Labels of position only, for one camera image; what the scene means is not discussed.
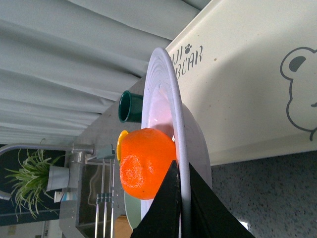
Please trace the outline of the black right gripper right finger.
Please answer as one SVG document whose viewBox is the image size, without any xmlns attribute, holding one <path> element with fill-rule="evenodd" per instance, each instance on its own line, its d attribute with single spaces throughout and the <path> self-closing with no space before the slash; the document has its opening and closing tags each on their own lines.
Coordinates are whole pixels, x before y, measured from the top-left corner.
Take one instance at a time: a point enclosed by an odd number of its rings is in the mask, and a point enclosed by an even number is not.
<svg viewBox="0 0 317 238">
<path fill-rule="evenodd" d="M 227 210 L 192 165 L 191 226 L 195 238 L 253 238 L 254 236 Z"/>
</svg>

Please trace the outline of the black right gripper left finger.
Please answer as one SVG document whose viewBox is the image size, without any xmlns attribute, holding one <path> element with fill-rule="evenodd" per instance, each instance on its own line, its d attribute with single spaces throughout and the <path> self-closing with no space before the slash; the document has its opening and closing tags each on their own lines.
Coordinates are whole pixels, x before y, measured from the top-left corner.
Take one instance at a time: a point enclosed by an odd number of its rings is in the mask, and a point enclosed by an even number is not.
<svg viewBox="0 0 317 238">
<path fill-rule="evenodd" d="M 177 238 L 181 206 L 180 176 L 177 162 L 171 162 L 162 184 L 144 218 L 133 230 L 132 238 Z"/>
</svg>

